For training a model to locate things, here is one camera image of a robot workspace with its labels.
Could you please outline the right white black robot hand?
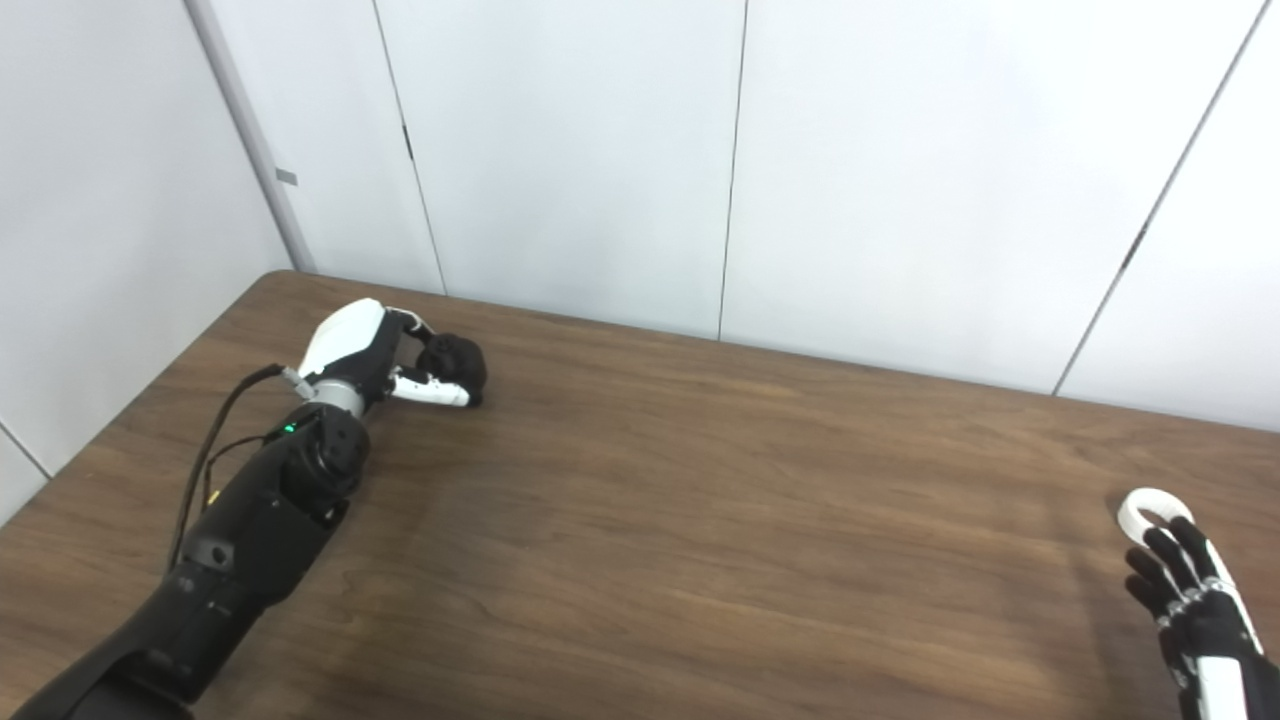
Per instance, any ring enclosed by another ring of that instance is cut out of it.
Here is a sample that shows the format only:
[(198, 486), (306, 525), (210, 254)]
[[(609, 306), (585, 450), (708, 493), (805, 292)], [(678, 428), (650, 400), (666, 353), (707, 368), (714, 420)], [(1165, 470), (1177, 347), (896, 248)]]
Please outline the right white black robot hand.
[(1180, 716), (1276, 719), (1277, 665), (1208, 537), (1174, 518), (1147, 528), (1125, 561), (1125, 589), (1155, 621)]

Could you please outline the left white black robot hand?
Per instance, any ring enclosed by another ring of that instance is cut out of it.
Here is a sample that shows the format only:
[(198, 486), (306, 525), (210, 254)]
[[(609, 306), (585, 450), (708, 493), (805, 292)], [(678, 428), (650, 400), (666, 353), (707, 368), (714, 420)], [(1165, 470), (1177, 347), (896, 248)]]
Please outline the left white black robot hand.
[(361, 299), (317, 327), (296, 375), (305, 401), (362, 416), (388, 398), (476, 407), (486, 365), (471, 340), (438, 333), (410, 310)]

